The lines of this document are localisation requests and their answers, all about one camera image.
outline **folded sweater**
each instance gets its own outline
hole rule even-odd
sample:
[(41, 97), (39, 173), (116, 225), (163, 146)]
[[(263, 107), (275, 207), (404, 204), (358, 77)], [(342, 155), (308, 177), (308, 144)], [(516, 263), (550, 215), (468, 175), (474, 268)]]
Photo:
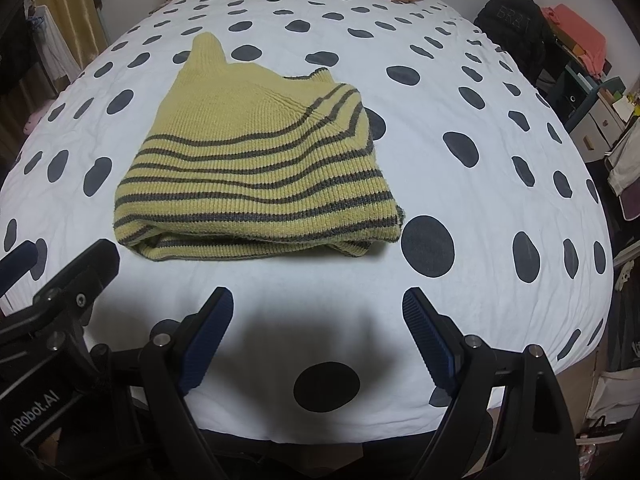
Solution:
[(321, 68), (227, 63), (209, 33), (162, 101), (115, 195), (119, 243), (151, 260), (224, 260), (398, 240), (360, 93)]

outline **yellow sweater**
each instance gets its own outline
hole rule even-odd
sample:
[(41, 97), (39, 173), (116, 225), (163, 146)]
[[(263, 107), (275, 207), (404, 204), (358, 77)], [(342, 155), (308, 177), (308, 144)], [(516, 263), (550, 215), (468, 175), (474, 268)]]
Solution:
[(209, 33), (162, 101), (115, 196), (119, 243), (151, 260), (253, 258), (400, 236), (360, 93), (321, 68), (228, 64)]

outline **backpack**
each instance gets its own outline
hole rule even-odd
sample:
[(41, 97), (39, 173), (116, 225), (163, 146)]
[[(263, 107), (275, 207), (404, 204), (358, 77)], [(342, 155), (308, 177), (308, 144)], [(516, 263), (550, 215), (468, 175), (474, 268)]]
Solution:
[(535, 85), (545, 62), (545, 43), (555, 37), (533, 0), (489, 0), (474, 25), (507, 51)]

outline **pink cloth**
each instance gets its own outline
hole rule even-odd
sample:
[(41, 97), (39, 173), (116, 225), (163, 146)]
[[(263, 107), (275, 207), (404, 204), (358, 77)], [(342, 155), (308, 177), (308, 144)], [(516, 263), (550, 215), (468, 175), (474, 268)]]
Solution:
[(542, 13), (582, 47), (586, 54), (580, 56), (580, 60), (591, 75), (599, 76), (607, 55), (607, 38), (565, 4), (545, 7)]

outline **bed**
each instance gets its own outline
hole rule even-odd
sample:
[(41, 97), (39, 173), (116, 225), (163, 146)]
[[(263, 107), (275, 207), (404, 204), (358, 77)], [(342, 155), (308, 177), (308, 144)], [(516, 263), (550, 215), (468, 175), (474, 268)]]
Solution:
[(401, 240), (360, 258), (320, 249), (234, 262), (151, 262), (119, 246), (89, 346), (141, 346), (156, 322), (226, 286), (234, 318), (186, 397), (194, 420), (298, 444), (437, 427), (449, 399), (402, 320), (412, 286), (494, 348), (542, 345), (556, 371), (593, 351), (612, 291), (594, 185), (511, 57), (440, 0), (174, 0), (126, 32), (52, 105), (0, 192), (0, 255), (38, 247), (2, 298), (6, 314), (96, 239), (114, 240), (116, 186), (204, 31), (229, 62), (285, 76), (326, 66), (359, 88), (406, 214)]

